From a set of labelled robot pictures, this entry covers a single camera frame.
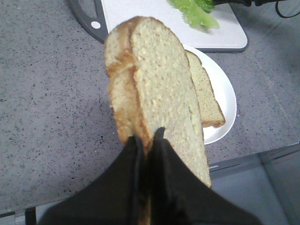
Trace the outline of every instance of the black cable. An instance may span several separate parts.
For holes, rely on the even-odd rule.
[[[291,15],[291,16],[285,16],[285,15],[282,15],[281,12],[279,11],[278,3],[279,3],[279,0],[277,0],[277,2],[276,2],[276,4],[275,4],[275,10],[276,10],[276,13],[278,14],[278,16],[280,16],[281,18],[291,18],[291,17],[297,16],[297,15],[300,14],[300,11],[299,11],[299,12],[296,13],[295,15]]]

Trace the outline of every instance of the bread crust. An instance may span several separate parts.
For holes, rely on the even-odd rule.
[[[219,120],[211,120],[211,121],[202,121],[202,127],[208,128],[213,126],[214,128],[219,128],[223,126],[225,122]]]
[[[111,105],[114,105],[115,92],[120,90],[116,89],[116,82],[120,76],[126,78],[123,90],[121,91],[126,95],[126,102],[123,102],[119,109],[114,110],[114,119],[116,120],[117,131],[122,143],[125,143],[128,137],[137,135],[141,138],[144,145],[145,154],[150,151],[151,148],[151,135],[149,134],[145,124],[143,123],[143,115],[140,110],[140,102],[138,100],[138,93],[135,87],[133,74],[136,71],[135,59],[132,53],[131,34],[135,27],[144,17],[134,17],[129,21],[123,22],[116,29],[112,31],[113,35],[118,35],[118,46],[120,52],[116,56],[115,62],[112,64],[106,64],[106,71],[110,77],[108,85],[108,93],[111,100]],[[105,61],[107,62],[107,51],[110,45],[110,37],[105,41]]]

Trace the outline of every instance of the black handle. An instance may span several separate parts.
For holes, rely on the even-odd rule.
[[[215,5],[220,5],[225,3],[238,3],[248,7],[251,6],[252,1],[255,2],[256,6],[261,6],[265,3],[275,2],[275,1],[277,2],[278,0],[213,0]]]
[[[85,28],[85,30],[91,34],[96,40],[104,43],[108,32],[103,13],[102,3],[100,0],[95,0],[96,18],[91,18],[83,11],[80,6],[79,0],[68,0],[69,5],[79,21],[79,23]]]

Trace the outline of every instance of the white bread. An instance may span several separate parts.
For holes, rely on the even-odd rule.
[[[199,104],[178,38],[154,18],[135,17],[108,36],[105,66],[121,141],[137,135],[147,153],[155,131],[165,127],[181,160],[210,187]]]
[[[225,124],[225,117],[220,105],[215,99],[210,78],[202,67],[200,59],[192,52],[186,50],[190,64],[192,79],[196,87],[197,99],[201,111],[202,126],[218,128]]]

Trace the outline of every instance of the cutting board hole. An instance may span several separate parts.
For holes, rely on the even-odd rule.
[[[95,28],[95,29],[99,29],[99,28],[101,27],[101,24],[100,24],[99,22],[97,22],[97,21],[93,21],[93,22],[91,23],[91,26],[92,26],[93,28]]]

